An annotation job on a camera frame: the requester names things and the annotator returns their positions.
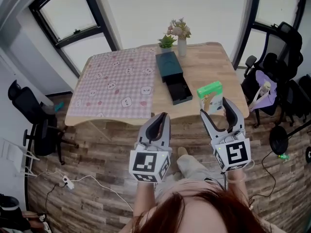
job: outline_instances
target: small plant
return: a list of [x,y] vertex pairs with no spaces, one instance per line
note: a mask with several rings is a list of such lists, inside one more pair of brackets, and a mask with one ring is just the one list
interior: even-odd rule
[[169,49],[173,46],[173,42],[175,42],[176,40],[170,35],[167,36],[165,35],[162,39],[159,39],[159,45],[161,48],[163,49]]
[[186,25],[184,18],[178,21],[172,20],[170,26],[167,28],[167,35],[177,35],[180,39],[190,38],[190,28]]

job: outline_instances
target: teal box lid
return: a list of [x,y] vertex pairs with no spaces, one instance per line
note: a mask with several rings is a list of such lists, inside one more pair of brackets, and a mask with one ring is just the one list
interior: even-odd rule
[[180,63],[174,52],[157,54],[155,58],[163,82],[165,81],[165,78],[170,75],[178,73],[183,74],[183,70],[181,69]]

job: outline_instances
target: pink checkered tablecloth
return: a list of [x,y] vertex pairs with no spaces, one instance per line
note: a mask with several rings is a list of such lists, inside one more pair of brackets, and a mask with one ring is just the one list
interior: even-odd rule
[[69,116],[150,118],[155,48],[94,55],[77,85]]

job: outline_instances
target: white vase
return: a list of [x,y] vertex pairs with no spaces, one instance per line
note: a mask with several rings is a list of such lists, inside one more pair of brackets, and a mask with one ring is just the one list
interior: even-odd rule
[[169,48],[169,49],[163,49],[161,48],[161,52],[162,53],[165,53],[165,52],[172,52],[172,48]]
[[177,49],[179,56],[185,56],[187,53],[187,39],[178,38]]

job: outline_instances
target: potted succulent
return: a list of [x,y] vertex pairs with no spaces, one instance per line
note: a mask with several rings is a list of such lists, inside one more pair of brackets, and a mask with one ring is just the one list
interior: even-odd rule
[[185,56],[187,52],[187,38],[190,38],[190,28],[186,25],[183,18],[178,21],[172,20],[170,26],[167,28],[167,35],[177,35],[177,49],[179,56]]
[[160,42],[159,45],[162,53],[172,51],[173,42],[175,41],[176,40],[171,35],[170,36],[164,35],[162,39],[159,39]]

